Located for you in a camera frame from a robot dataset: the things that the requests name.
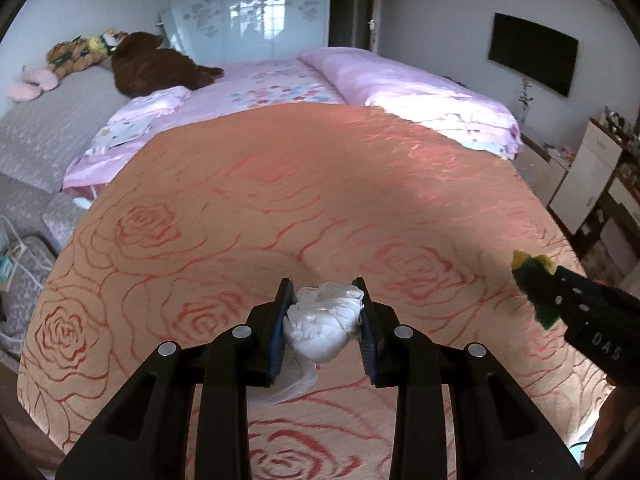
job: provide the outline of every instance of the white cabinet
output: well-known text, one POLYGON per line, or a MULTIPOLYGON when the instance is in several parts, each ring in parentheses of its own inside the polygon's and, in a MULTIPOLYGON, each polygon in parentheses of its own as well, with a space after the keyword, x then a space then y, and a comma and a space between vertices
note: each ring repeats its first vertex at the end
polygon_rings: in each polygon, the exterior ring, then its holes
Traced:
POLYGON ((549 206, 571 234, 593 209, 621 154, 622 148, 590 122, 574 163, 549 206))
POLYGON ((199 64, 295 57, 328 41, 329 0, 170 0, 170 8, 199 64))

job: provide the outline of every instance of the glossy cabinet door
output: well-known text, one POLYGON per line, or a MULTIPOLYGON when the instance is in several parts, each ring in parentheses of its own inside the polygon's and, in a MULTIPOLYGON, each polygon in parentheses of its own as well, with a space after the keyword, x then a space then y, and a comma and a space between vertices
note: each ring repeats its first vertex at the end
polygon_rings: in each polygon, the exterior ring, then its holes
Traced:
POLYGON ((226 62, 271 58, 273 41, 266 25, 273 0, 222 0, 222 4, 226 62))
POLYGON ((327 46, 329 0, 170 0, 184 53, 199 64, 283 59, 327 46))
POLYGON ((222 0, 169 1, 184 54, 198 64, 223 64, 222 0))
POLYGON ((549 206, 571 234, 575 234, 585 221, 612 173, 613 168, 587 146, 580 147, 549 206))
POLYGON ((162 28, 169 41, 169 46, 178 52, 185 54, 182 41, 180 40, 180 33, 175 25, 174 14, 169 7, 163 7, 160 9, 160 20, 162 21, 162 28))
POLYGON ((284 2, 284 28, 273 38, 273 57, 295 57, 304 50, 327 46, 329 0, 284 2))

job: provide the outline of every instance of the pink plush toy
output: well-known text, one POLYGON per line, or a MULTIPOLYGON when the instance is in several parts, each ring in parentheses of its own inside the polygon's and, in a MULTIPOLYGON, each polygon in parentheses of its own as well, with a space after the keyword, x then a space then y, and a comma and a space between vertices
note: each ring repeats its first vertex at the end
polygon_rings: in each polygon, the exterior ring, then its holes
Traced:
POLYGON ((22 72, 9 87, 9 97, 17 103, 33 101, 59 84, 57 76, 46 68, 26 70, 22 67, 22 72))

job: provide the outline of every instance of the wall-mounted tv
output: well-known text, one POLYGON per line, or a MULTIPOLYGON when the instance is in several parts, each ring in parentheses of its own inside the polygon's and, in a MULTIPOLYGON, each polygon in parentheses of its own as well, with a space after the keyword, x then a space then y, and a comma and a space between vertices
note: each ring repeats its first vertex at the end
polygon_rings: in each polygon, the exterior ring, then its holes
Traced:
POLYGON ((578 40, 506 14, 496 14, 489 59, 568 97, 578 40))

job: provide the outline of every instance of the crumpled white fabric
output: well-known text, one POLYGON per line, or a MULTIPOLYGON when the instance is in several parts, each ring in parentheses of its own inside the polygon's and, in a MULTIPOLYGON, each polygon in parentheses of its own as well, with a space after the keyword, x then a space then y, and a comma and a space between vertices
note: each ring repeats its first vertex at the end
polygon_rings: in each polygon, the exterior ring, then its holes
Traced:
POLYGON ((269 388, 248 386, 246 405, 249 408, 273 406, 285 400, 295 399, 316 384, 318 370, 316 364, 296 354, 289 346, 285 348, 282 369, 276 381, 269 388))
POLYGON ((247 406, 261 408, 295 399, 316 384, 316 363, 335 358, 359 334, 363 297, 356 286, 334 282, 300 288, 297 303, 282 321, 287 347, 280 374, 269 388, 248 387, 247 406))
POLYGON ((286 343, 316 364, 328 363, 358 334, 363 297, 356 286, 335 282, 300 288, 283 320, 286 343))

